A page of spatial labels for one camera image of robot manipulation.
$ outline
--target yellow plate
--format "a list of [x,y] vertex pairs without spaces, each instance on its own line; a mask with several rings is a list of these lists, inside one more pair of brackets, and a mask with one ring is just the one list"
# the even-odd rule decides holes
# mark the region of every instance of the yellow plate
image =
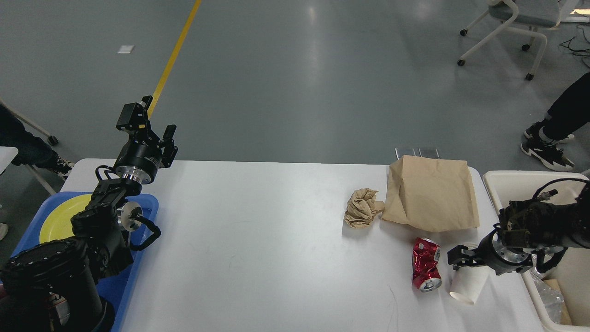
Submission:
[[72,197],[61,203],[53,210],[39,232],[39,243],[49,242],[52,240],[61,240],[70,236],[72,233],[72,224],[70,219],[78,212],[83,211],[90,202],[91,194],[84,194]]

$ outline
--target chair wheel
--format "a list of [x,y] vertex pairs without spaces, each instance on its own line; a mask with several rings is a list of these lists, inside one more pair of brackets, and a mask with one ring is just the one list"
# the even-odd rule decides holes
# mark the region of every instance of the chair wheel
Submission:
[[49,143],[49,145],[51,145],[51,146],[54,146],[54,145],[57,145],[59,143],[59,141],[57,140],[57,137],[49,136],[47,138],[47,143]]

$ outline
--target person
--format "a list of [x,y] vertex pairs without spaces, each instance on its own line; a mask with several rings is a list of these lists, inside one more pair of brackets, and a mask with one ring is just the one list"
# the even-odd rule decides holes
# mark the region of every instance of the person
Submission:
[[[6,104],[0,100],[0,146],[15,147],[17,156],[12,160],[14,165],[35,165],[57,174],[62,180],[67,179],[74,163],[62,158],[41,138],[34,136],[25,129]],[[0,240],[6,236],[8,225],[0,223]]]
[[537,158],[554,171],[571,171],[574,163],[563,155],[557,144],[574,138],[573,132],[590,121],[588,102],[583,96],[590,92],[590,73],[570,85],[547,111],[542,121],[525,129],[526,141],[520,149]]

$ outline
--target yellow floor line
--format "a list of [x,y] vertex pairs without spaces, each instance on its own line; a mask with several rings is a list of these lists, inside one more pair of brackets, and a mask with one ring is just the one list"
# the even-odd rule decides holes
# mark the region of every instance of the yellow floor line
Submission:
[[195,18],[196,11],[199,9],[200,5],[201,5],[201,0],[196,0],[195,4],[192,7],[191,13],[188,15],[188,19],[186,19],[186,23],[185,23],[185,26],[182,28],[181,35],[180,35],[180,37],[178,37],[178,41],[176,42],[176,45],[174,46],[174,50],[172,51],[172,54],[170,55],[170,59],[168,59],[168,64],[166,65],[166,68],[164,68],[164,72],[162,73],[162,76],[160,77],[160,81],[158,82],[158,86],[156,87],[156,90],[153,92],[153,95],[152,95],[153,101],[152,101],[152,104],[150,105],[149,109],[147,110],[148,118],[152,117],[153,110],[156,108],[156,104],[158,103],[158,99],[160,99],[160,95],[162,94],[162,90],[164,89],[164,85],[166,85],[166,81],[168,79],[168,76],[170,75],[170,72],[172,71],[172,67],[174,67],[174,62],[176,61],[176,58],[178,57],[178,53],[180,53],[180,51],[181,51],[182,43],[184,43],[184,39],[186,38],[186,34],[188,33],[188,30],[191,28],[192,20]]

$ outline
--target black pants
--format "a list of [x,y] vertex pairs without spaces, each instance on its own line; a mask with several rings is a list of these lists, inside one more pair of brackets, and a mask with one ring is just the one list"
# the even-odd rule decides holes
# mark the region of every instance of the black pants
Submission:
[[556,141],[566,138],[590,121],[590,73],[569,86],[547,113],[543,133]]
[[54,152],[41,138],[25,130],[25,126],[0,102],[0,146],[15,147],[15,165],[36,165],[49,161]]

